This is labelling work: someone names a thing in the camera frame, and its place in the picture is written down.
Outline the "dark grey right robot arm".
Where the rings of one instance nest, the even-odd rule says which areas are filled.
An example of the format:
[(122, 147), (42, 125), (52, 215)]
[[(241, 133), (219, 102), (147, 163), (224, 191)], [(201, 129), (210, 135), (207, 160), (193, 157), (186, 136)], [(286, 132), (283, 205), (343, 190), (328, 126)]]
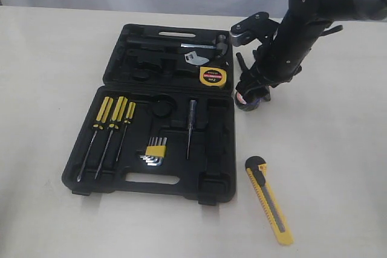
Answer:
[(342, 30), (336, 21), (382, 21), (386, 19), (386, 0), (288, 0), (282, 21), (257, 12), (230, 29), (233, 46), (253, 40), (260, 46), (253, 51), (254, 63), (246, 67), (237, 56), (241, 75), (236, 86), (235, 103), (245, 111), (270, 101), (270, 90), (290, 82), (302, 71), (301, 63), (318, 38)]

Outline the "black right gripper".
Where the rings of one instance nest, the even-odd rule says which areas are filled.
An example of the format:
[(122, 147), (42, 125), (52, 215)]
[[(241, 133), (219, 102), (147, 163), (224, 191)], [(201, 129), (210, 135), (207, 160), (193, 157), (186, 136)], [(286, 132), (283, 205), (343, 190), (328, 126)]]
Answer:
[(301, 62), (318, 38), (343, 30), (342, 25), (331, 25), (330, 21), (297, 22), (284, 19), (249, 72), (241, 73), (237, 93), (244, 101), (253, 101), (254, 104), (270, 102), (270, 87), (264, 85), (276, 86), (289, 82), (298, 74)]

